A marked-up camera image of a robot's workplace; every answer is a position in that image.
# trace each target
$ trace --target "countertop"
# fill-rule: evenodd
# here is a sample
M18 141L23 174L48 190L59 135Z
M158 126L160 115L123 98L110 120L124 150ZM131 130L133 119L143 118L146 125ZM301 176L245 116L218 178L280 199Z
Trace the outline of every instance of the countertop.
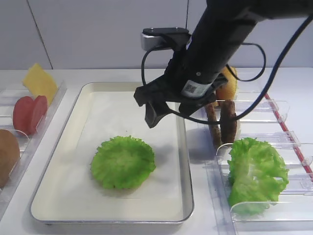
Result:
M29 167L24 174L14 197L12 198L2 220L1 235L191 235L218 234L212 201L210 198L206 170L199 159L209 152L207 146L199 146L197 138L203 133L197 132L197 123L186 120L187 140L191 161L195 209L192 216L180 226L48 226L35 222L29 214L32 193L55 145L62 127L68 117L81 87L96 81L141 81L140 70L47 70L53 77L63 79L67 92L51 121ZM253 77L259 69L238 69L242 79ZM22 80L26 70L0 71L0 87ZM151 81L163 73L163 70L146 70L146 79ZM265 83L270 68L257 81L252 82L254 89L260 89ZM291 108L286 121L289 130L294 131L300 142L313 142L312 105L313 68L280 68L269 95L276 100L287 101ZM312 234L312 231L290 231L281 234Z

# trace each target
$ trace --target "qr code label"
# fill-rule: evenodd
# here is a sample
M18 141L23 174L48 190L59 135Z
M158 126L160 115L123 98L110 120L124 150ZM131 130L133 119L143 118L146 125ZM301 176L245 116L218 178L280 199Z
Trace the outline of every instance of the qr code label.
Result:
M190 84L187 84L186 88L185 88L185 91L193 94L196 91L196 89L197 89L197 87L192 86Z
M197 98L203 96L211 84L199 84L188 80L181 93L187 97Z

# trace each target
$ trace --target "tomato slice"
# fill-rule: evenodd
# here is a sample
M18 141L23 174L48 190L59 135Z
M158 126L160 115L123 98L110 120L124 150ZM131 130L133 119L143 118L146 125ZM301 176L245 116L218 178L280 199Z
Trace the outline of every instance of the tomato slice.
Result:
M36 133L37 126L47 113L48 110L48 100L44 95L39 95L34 101L34 105L31 111L30 122L28 126L28 132L33 135Z
M23 131L30 135L28 130L31 113L33 110L34 101L29 96L20 98L13 110L13 126L16 130Z

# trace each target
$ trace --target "lettuce leaf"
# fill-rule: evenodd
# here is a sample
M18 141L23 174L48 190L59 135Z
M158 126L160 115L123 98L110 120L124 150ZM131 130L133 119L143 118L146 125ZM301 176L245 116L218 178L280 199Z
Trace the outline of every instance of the lettuce leaf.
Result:
M136 188L156 168L152 148L131 136L117 136L97 148L91 173L103 188Z
M289 170L274 147L265 141L245 138L233 143L230 155L230 206L241 202L278 202L289 183ZM268 207L267 203L250 203L234 209L239 213L257 214Z

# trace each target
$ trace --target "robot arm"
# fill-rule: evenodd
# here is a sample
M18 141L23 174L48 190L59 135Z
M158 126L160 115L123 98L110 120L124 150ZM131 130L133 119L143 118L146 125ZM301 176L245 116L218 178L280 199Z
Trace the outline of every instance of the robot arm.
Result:
M174 51L164 74L138 87L134 97L146 105L145 120L155 127L173 113L166 102L180 103L179 112L190 116L216 100L214 91L225 84L221 75L256 24L265 19L304 17L313 14L313 0L207 0L207 7L193 34L183 28L143 30L145 50Z

